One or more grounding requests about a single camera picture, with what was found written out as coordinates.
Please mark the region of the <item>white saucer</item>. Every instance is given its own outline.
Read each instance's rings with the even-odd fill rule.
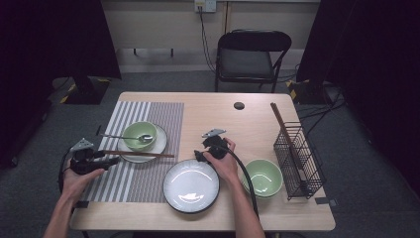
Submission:
[[[166,133],[163,131],[163,129],[160,126],[157,126],[157,140],[155,141],[155,144],[152,148],[144,152],[160,154],[163,152],[164,148],[166,147],[166,142],[167,142]],[[118,150],[129,151],[129,152],[132,151],[126,146],[126,144],[124,143],[124,140],[118,141]],[[155,157],[127,156],[127,155],[122,155],[121,157],[125,159],[126,161],[133,162],[133,163],[144,163],[155,158]]]
[[[197,213],[210,207],[219,194],[219,177],[206,163],[187,160],[173,166],[163,181],[163,195],[174,209]]]

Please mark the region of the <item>wooden tabletop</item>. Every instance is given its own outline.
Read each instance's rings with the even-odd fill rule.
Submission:
[[[195,92],[124,92],[120,101],[181,102],[184,112],[178,159],[193,159],[194,150],[203,151],[201,135],[213,128],[227,130],[222,137],[233,140],[235,153],[244,164],[254,159],[277,164],[273,143],[279,125],[270,107],[276,103],[285,122],[298,121],[287,94],[265,93],[195,93]],[[234,104],[245,104],[243,110]],[[167,203],[89,202],[87,208],[75,209],[70,227],[78,230],[166,230],[232,231],[235,230],[230,193],[221,179],[215,203],[198,214],[183,214]],[[325,197],[321,187],[313,197],[287,200],[283,186],[270,199],[258,198],[262,227],[265,231],[329,231],[335,220],[328,204],[317,204]]]

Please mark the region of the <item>bowl rim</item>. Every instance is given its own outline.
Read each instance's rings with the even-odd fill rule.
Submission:
[[[247,166],[249,164],[255,163],[255,162],[259,162],[259,161],[269,162],[271,165],[275,166],[276,167],[276,171],[278,171],[278,174],[281,177],[281,182],[280,182],[279,187],[274,192],[271,192],[270,194],[267,194],[267,195],[260,194],[260,193],[255,192],[256,197],[259,197],[259,198],[270,198],[270,197],[273,197],[274,195],[276,195],[281,190],[281,187],[283,186],[283,173],[281,172],[281,169],[280,169],[280,167],[278,165],[276,165],[274,162],[272,162],[272,161],[270,161],[268,159],[254,159],[254,160],[251,160],[251,161],[249,161],[245,165],[245,168],[247,168]],[[242,175],[242,185],[244,186],[244,188],[245,188],[245,190],[247,192],[250,192],[250,188],[249,188],[247,179],[245,178],[245,175]]]

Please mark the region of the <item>green bowl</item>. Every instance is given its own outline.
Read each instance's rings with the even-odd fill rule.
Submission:
[[[157,140],[158,129],[154,124],[147,121],[136,122],[128,126],[123,132],[123,137],[128,138],[139,138],[143,135],[151,135],[153,139],[147,143],[134,139],[123,140],[132,151],[147,151],[153,147]]]
[[[274,196],[283,184],[283,176],[280,168],[268,160],[253,160],[245,168],[253,182],[256,197],[268,198]],[[245,175],[242,176],[242,184],[250,191]]]

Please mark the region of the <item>electrical outlet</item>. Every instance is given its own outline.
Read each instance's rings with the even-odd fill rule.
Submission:
[[[194,0],[194,11],[195,12],[200,12],[198,10],[198,7],[201,7],[201,12],[205,12],[205,6],[206,5],[206,0]]]
[[[216,12],[216,0],[206,0],[206,12]]]
[[[194,0],[194,11],[196,13],[200,12],[199,7],[201,7],[201,12],[216,12],[216,0]]]

